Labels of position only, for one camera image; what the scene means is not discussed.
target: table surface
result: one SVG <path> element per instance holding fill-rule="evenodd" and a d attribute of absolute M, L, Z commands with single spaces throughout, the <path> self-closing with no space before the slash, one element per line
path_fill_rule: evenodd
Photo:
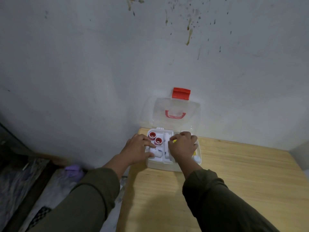
<path fill-rule="evenodd" d="M 141 128 L 140 134 L 147 135 Z M 204 169 L 281 232 L 309 228 L 309 183 L 287 151 L 199 137 Z M 182 173 L 131 166 L 117 231 L 201 231 L 182 195 Z"/>

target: plastic case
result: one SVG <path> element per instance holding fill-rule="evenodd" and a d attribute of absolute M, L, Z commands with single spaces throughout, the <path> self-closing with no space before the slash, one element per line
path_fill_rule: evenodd
<path fill-rule="evenodd" d="M 147 136 L 149 136 L 150 132 L 155 132 L 156 138 L 163 140 L 162 145 L 156 145 L 156 150 L 162 153 L 162 156 L 149 158 L 146 161 L 147 167 L 181 172 L 179 165 L 169 153 L 168 140 L 165 140 L 164 137 L 165 134 L 171 137 L 182 131 L 189 131 L 193 134 L 199 124 L 200 112 L 200 104 L 196 102 L 175 98 L 157 98 L 155 100 L 152 117 L 148 121 L 155 128 L 150 129 Z M 194 153 L 197 156 L 195 161 L 198 160 L 196 162 L 201 164 L 201 149 L 198 140 L 196 143 L 198 148 Z"/>

